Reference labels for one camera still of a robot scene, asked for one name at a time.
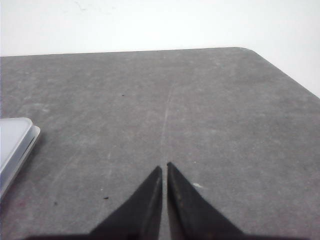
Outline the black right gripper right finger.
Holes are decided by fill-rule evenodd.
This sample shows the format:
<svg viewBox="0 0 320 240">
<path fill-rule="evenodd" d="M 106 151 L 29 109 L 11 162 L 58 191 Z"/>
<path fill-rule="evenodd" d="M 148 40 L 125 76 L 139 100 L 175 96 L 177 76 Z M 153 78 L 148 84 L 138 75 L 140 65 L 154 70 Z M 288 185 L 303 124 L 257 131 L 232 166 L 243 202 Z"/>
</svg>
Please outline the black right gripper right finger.
<svg viewBox="0 0 320 240">
<path fill-rule="evenodd" d="M 167 164 L 168 200 L 186 240 L 244 239 L 246 234 L 208 203 L 172 163 Z"/>
</svg>

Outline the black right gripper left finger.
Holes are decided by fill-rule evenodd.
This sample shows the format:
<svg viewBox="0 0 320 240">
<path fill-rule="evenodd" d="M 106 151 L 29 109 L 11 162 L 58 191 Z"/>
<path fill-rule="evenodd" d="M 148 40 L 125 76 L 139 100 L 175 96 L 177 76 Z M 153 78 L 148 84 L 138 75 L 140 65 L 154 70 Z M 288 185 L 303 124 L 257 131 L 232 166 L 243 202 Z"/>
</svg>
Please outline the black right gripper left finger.
<svg viewBox="0 0 320 240">
<path fill-rule="evenodd" d="M 157 240 L 163 206 L 163 173 L 157 166 L 119 208 L 95 227 L 95 240 Z"/>
</svg>

